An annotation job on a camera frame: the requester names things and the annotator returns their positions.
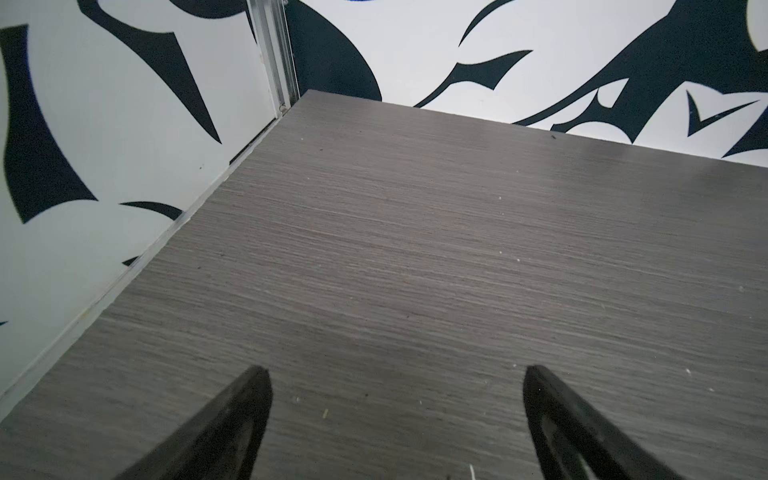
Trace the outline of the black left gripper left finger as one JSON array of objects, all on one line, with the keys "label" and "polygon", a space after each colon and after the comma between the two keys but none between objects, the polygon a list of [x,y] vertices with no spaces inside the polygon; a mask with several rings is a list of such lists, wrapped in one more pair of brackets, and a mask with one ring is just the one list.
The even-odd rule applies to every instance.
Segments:
[{"label": "black left gripper left finger", "polygon": [[252,366],[119,479],[249,479],[273,401],[269,371]]}]

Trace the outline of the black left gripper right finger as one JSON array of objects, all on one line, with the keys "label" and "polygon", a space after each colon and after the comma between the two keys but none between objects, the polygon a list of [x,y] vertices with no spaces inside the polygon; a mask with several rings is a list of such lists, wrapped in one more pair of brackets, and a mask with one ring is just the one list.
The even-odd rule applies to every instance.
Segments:
[{"label": "black left gripper right finger", "polygon": [[679,479],[543,365],[526,368],[523,402],[546,479]]}]

